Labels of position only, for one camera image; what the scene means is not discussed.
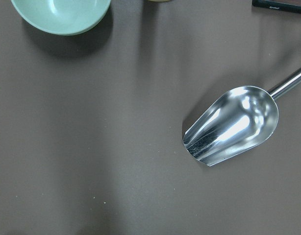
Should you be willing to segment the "dark framed tray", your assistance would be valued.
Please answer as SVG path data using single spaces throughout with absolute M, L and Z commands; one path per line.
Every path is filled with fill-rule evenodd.
M 301 14 L 301 0 L 252 0 L 255 7 Z

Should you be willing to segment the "mint green bowl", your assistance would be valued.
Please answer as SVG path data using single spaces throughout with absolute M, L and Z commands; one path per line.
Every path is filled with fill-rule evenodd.
M 43 32 L 72 36 L 95 27 L 110 7 L 109 0 L 13 0 L 19 15 Z

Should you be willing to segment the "stainless steel ice scoop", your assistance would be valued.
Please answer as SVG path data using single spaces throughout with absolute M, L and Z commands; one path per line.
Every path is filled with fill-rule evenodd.
M 300 83 L 301 68 L 269 91 L 247 85 L 225 92 L 184 133 L 184 147 L 213 166 L 262 144 L 278 124 L 276 100 Z

